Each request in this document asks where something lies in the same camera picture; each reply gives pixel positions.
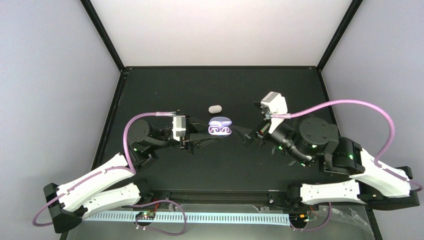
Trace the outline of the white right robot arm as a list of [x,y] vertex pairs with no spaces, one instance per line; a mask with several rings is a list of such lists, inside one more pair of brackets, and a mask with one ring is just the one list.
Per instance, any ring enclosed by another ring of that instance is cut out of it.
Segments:
[[311,116],[322,108],[344,103],[342,99],[328,101],[296,113],[273,112],[263,104],[264,118],[254,129],[233,126],[232,130],[245,146],[254,139],[262,144],[269,142],[274,150],[303,167],[318,165],[320,173],[341,177],[333,183],[290,184],[282,195],[290,209],[322,203],[356,203],[380,211],[419,206],[418,193],[423,186],[414,181],[412,170],[408,166],[391,167],[380,160],[395,136],[394,122],[383,109],[361,100],[346,101],[369,107],[386,119],[389,136],[376,156],[341,136],[337,125]]

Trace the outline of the purple earbud charging case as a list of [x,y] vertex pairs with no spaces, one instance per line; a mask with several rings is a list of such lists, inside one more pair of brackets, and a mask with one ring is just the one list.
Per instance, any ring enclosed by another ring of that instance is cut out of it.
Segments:
[[224,116],[212,117],[209,120],[209,122],[208,122],[209,127],[210,126],[213,126],[213,127],[220,127],[220,128],[222,128],[222,127],[228,126],[230,129],[231,129],[232,123],[233,122],[232,122],[232,120],[230,118],[224,117]]

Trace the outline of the white earbud charging case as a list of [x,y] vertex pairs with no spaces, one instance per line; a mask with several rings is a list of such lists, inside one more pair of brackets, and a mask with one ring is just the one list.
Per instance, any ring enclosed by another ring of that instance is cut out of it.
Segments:
[[223,110],[223,108],[222,108],[221,105],[212,105],[208,108],[208,112],[210,114],[218,114],[218,113],[221,113],[222,110]]

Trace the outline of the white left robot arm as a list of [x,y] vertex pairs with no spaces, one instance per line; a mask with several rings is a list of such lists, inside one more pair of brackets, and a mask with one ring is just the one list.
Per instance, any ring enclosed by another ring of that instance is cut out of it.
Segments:
[[123,152],[73,181],[44,187],[45,209],[57,234],[111,209],[159,205],[148,182],[137,176],[138,169],[156,159],[156,150],[179,148],[191,153],[194,147],[204,147],[232,133],[232,121],[226,117],[213,117],[206,123],[175,112],[155,112],[156,117],[172,118],[170,127],[156,129],[146,121],[150,116],[149,112],[141,113],[128,121],[122,136]]

